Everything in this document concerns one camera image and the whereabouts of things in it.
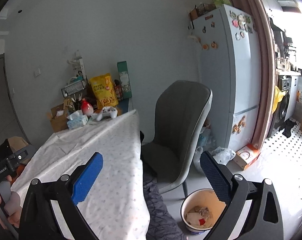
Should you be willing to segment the person's left hand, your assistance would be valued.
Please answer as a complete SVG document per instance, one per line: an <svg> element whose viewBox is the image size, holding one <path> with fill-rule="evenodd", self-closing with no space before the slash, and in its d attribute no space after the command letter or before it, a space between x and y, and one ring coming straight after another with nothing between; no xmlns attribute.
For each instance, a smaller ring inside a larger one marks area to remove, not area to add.
<svg viewBox="0 0 302 240"><path fill-rule="evenodd" d="M20 226L20 217L21 217L21 199L17 192L11 191L11 196L7 204L5 204L5 210L9 217L7 218L8 222L16 228ZM2 228L7 229L6 225L0 218L0 225Z"/></svg>

